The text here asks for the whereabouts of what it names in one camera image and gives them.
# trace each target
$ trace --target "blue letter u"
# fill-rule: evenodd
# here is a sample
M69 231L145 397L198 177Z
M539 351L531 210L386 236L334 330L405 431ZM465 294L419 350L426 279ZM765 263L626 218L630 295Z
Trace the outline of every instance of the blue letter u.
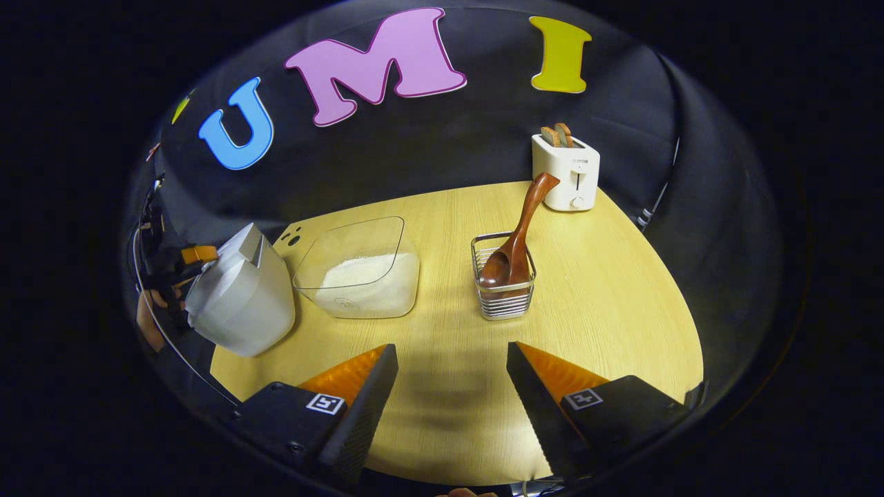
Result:
M252 138L248 143L243 146L233 143L221 122L224 116L224 111L221 109L212 112L200 126L200 138L209 144L212 154L227 169L234 171L246 169L261 160L271 147L273 121L258 96L259 83L261 78L246 81L241 87L236 88L227 101L231 106L236 105L240 108L243 117L252 128Z

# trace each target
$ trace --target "clear plastic container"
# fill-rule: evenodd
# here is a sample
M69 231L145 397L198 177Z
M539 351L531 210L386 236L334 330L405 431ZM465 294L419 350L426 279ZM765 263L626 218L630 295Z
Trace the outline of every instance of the clear plastic container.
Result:
M399 317L415 305L419 272L405 220L391 216L322 233L292 284L334 317Z

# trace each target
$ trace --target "letter m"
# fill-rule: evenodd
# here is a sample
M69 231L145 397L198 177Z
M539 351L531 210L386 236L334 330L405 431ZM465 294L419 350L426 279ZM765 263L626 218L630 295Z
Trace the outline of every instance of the letter m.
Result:
M330 126L356 112L356 102L344 99L336 83L372 104L383 102L393 62L401 75L394 89L398 96L435 95L466 85L467 77L451 67L439 36L438 20L444 15L437 8L399 12L377 27L368 51L322 40L286 60L286 68L301 72L313 96L314 124Z

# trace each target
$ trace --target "wooden table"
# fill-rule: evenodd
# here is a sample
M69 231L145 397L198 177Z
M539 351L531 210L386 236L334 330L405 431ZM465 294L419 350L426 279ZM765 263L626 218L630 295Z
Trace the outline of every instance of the wooden table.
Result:
M212 375L245 400L271 381L297 385L394 343L399 376L366 466L450 485L498 485L551 473L507 375L509 341L542 348L609 379L635 374L683 399L703 378L690 312L651 245L600 190L589 211L537 209L528 235L537 264L528 313L505 321L482 318L470 240L513 229L528 185L415 195L290 225L289 237L273 247L293 274L323 231L401 216L421 260L415 307L404 317L339 319L296 293L291 333L252 358L218 347ZM290 247L295 235L301 239Z

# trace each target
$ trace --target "white rice dispenser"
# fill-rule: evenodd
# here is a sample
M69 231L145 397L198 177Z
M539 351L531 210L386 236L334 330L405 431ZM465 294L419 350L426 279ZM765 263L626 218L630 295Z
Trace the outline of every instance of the white rice dispenser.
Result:
M254 224L218 249L185 298L187 322L239 356L255 356L294 325L286 263Z

